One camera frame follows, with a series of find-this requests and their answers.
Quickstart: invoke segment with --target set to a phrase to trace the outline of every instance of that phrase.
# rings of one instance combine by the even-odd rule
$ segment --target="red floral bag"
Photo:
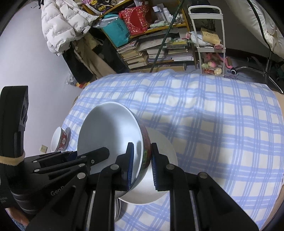
[[[132,7],[119,12],[131,35],[145,32],[152,23],[149,5]]]

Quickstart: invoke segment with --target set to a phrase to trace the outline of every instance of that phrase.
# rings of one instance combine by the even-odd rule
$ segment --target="electrical outlet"
[[[46,153],[47,152],[47,148],[48,147],[46,147],[44,145],[41,145],[40,151],[43,152],[43,153]]]

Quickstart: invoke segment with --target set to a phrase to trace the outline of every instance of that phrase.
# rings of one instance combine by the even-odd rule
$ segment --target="blue and white checkered cloth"
[[[87,114],[122,103],[173,144],[184,171],[207,172],[260,228],[284,172],[284,126],[274,93],[263,84],[199,74],[129,73],[101,78],[82,91],[66,117],[68,150],[77,149]],[[169,195],[123,208],[116,230],[169,230]]]

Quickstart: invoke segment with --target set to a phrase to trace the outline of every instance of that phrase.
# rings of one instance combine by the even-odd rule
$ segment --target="bed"
[[[207,172],[261,228],[279,195],[284,173],[283,95],[266,85],[176,73],[109,75],[88,85],[66,117],[68,150],[99,103],[116,101],[173,144],[178,165]],[[116,230],[170,228],[169,194],[122,208]]]

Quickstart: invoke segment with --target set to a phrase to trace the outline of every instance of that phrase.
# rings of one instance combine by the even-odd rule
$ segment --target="person's hand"
[[[17,222],[21,223],[23,226],[27,226],[29,224],[28,218],[19,210],[14,207],[6,208],[7,213]]]

